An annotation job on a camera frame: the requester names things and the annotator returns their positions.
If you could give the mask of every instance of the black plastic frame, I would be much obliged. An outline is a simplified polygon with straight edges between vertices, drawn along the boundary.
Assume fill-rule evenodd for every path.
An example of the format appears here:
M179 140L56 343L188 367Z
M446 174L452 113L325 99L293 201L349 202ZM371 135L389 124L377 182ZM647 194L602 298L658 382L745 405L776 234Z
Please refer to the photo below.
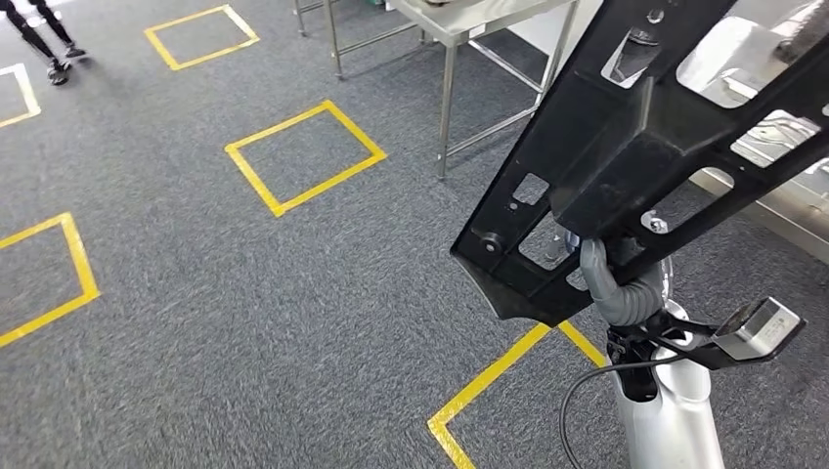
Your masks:
M829 103L829 37L741 107L719 107L676 80L679 64L733 3L605 0L452 248L500 318L556 326L591 303L566 281L578 252L550 272L518 251L550 211L582 238L635 237L643 250L614 266L625 283L829 153L825 131L766 168L730 150L776 109L829 126L821 112ZM649 24L656 9L664 18ZM600 71L634 26L655 28L661 50L626 90ZM668 234L641 225L645 211L708 167L729 174L733 189ZM512 196L528 173L549 183L535 205Z

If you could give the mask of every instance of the yellow tape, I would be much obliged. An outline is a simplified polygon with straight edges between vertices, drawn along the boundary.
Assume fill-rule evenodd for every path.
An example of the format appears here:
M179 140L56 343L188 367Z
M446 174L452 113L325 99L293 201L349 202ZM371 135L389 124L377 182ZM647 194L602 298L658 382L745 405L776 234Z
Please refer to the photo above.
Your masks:
M590 341L582 335L569 321L564 321L558 328L571 340L577 347L597 366L604 365L604 356L598 349L590 343ZM550 331L549 327L544 324L538 324L529 332L527 332L521 339L518 340L505 354L503 354L494 363L487 366L479 375L475 377L469 384L460 390L446 405L443 406L432 418L428 421L429 431L437 440L438 444L446 452L446 455L455 463L458 469L474 469L475 465L463 448L460 447L458 441L452 436L447 428L447 424L456 415L458 415L464 407L469 405L475 398L477 398L485 389L487 389L499 376L513 366L518 360L524 356L533 346L535 346L542 338L544 338Z
M66 316L67 314L71 313L72 311L80 308L81 306L89 303L90 301L98 298L101 292L98 291L98 285L95 282L95 278L92 275L92 268L89 266L89 259L86 257L86 250L83 247L83 242L80 239L80 234L78 233L77 227L75 226L75 222L72 219L71 214L68 212L58 215L57 217L51 218L46 220L43 223L39 223L31 228L23 230L17 234L13 234L9 237L4 239L0 239L0 249L5 247L9 247L12 244L22 241L30 236L37 235L44 230L48 230L50 228L56 227L60 225L64 230L64 236L66 238L66 245L69 248L69 255L72 259L72 264L74 264L75 271L78 275L78 282L80 283L81 294L80 296L63 303L61 306L55 308L54 310L35 318L34 320L30 320L29 322L16 327L3 335L0 335L0 347L6 346L21 337L24 337L26 334L31 333L32 331L43 327L44 325Z
M31 87L31 81L29 81L28 79L28 73L26 73L25 71L25 65L14 64L11 66L0 68L0 75L5 75L7 73L13 73L15 75L15 78L18 80L18 86L20 86L21 93L23 94L23 102L26 105L26 113L21 114L17 117L12 117L0 121L0 128L5 127L7 125L16 124L22 120L28 119L29 117L34 117L35 115L40 113L40 105L34 98L34 90Z
M156 33L158 31L160 31L160 30L162 30L166 27L174 26L176 24L181 24L182 22L194 20L196 18L204 17L204 16L211 15L213 13L218 13L218 12L224 12L225 15L227 15L228 18L230 18L231 21L233 21L234 24L239 29L241 29L242 32L244 32L244 34L247 36L248 39L246 41L242 42L239 45L231 46L231 47L222 49L221 51L216 51L214 53L207 54L206 56L199 57L199 58L193 59L191 61L186 61L182 64L179 64L175 60L175 58L173 58L173 55L170 54L170 51L168 51L167 48L164 47L164 44L161 43L161 40L158 39L158 36L156 35ZM203 12L195 13L195 14L190 15L188 17L183 17L183 18L179 18L177 20L168 21L164 24L159 24L159 25L153 26L153 27L148 27L147 29L144 30L144 34L147 36L147 39L150 40L150 43L153 44L153 47L155 47L155 49L158 51L158 54L161 55L161 58L164 60L164 62L173 70L181 70L182 68L187 68L188 66L193 66L193 65L196 65L196 64L201 64L203 62L207 62L211 59L215 59L217 57L224 56L226 54L230 54L234 51L237 51L241 48L247 47L247 46L249 46L251 44L254 44L254 43L259 41L259 36L256 35L256 33L253 31L253 28L251 28L250 25L247 24L247 22L245 20L243 20L239 16L239 14L236 13L236 11L234 11L233 8L231 8L230 5L222 5L221 7L215 7L215 8L211 8L209 10L204 10Z
M276 197L268 190L265 186L265 183L262 182L262 179L259 178L259 175L256 174L256 171L250 166L250 163L244 159L242 156L240 149L246 145L250 145L256 141L262 140L266 137L270 137L277 132L280 132L294 124L302 122L305 119L313 117L321 112L328 111L330 112L349 132L351 135L354 136L364 147L369 149L371 155L360 161L359 163L345 169L344 171L336 174L335 176L317 184L316 186L312 187L308 191L297 195L296 197L288 200L286 202L279 202ZM291 208L295 208L298 205L307 202L311 198L316 197L317 195L331 189L332 187L336 186L337 184L345 181L346 179L354 176L355 174L375 165L378 161L382 161L386 157L385 151L380 149L375 142L373 142L368 135L366 135L360 127L357 126L351 119L348 118L345 113L343 113L334 103L329 100L325 100L320 105L316 107L312 107L311 109L302 112L299 115L291 117L290 119L281 122L273 127L269 127L261 132L257 132L249 137L245 137L237 142L233 142L225 146L225 151L230 156L230 158L235 162L245 179L248 183L253 187L256 193L259 194L259 197L262 198L262 201L265 202L265 205L271 209L271 212L276 217L281 217L284 213Z

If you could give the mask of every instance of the person's leg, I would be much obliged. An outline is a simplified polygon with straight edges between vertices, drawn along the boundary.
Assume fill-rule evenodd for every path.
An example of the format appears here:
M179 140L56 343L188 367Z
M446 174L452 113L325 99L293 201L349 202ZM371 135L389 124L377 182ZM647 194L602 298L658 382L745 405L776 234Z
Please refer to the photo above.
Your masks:
M11 0L0 0L0 3L2 3L3 11L6 12L6 18L8 18L14 27L21 32L24 41L40 51L40 53L46 56L48 60L52 62L59 62L58 58L55 56L55 53L49 49L49 46L46 45L43 38L28 25L25 18L18 12L15 8L15 4L12 3Z
M12 25L21 32L23 40L26 41L36 51L43 54L46 60L49 61L48 75L53 85L63 85L68 80L67 64L61 64L55 53L49 49L46 42L40 35L28 25L25 18L21 16L15 8L15 4L11 0L0 0L0 11L6 12L6 18Z
M66 32L66 28L64 25L55 17L55 12L49 8L49 5L46 5L46 0L28 0L30 4L34 5L37 9L37 13L46 20L46 23L49 24L49 27L55 31L55 34L58 35L58 38L64 42L66 46L66 56L70 59L75 57L80 57L86 54L85 51L82 49L78 49L75 46L75 42L69 37L69 33Z

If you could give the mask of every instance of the shoe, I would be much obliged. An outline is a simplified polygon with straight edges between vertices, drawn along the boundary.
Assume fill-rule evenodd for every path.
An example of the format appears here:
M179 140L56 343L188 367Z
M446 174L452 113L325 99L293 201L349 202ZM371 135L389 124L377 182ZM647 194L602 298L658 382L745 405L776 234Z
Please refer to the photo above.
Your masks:
M61 64L58 61L54 61L46 69L46 76L49 77L49 81L53 85L61 86L69 81L70 68L72 68L72 64L68 62Z
M83 49L78 49L75 47L74 44L69 44L66 46L66 58L67 59L77 59L78 57L83 57L86 55L86 51Z

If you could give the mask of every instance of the gray carpet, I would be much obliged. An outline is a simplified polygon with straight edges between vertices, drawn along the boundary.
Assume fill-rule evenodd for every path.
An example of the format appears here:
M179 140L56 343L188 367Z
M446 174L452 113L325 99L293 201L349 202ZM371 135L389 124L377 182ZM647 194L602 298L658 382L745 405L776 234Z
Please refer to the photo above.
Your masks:
M214 6L61 5L93 56L61 89L0 25L0 66L25 63L43 108L0 128L0 237L71 212L102 292L0 350L0 467L453 467L427 419L532 326L497 321L448 255L517 129L459 155L438 183L438 47L409 32L346 56L338 82L320 12L303 39L287 3L235 0L261 41L171 71L143 29ZM344 42L403 22L354 0L337 11ZM159 37L184 59L203 52L181 31ZM541 73L544 58L520 40L487 43ZM224 146L325 99L388 158L275 218ZM531 99L462 49L453 135ZM248 149L277 197L361 157L318 117ZM688 188L670 210L706 198ZM0 251L3 331L77 293L59 234ZM773 294L811 321L776 362L715 374L728 466L824 467L829 268L739 217L676 264L694 317ZM601 344L595 314L575 324ZM449 428L476 467L564 467L558 401L587 369L553 331ZM590 383L572 410L587 467L626 463L607 384Z

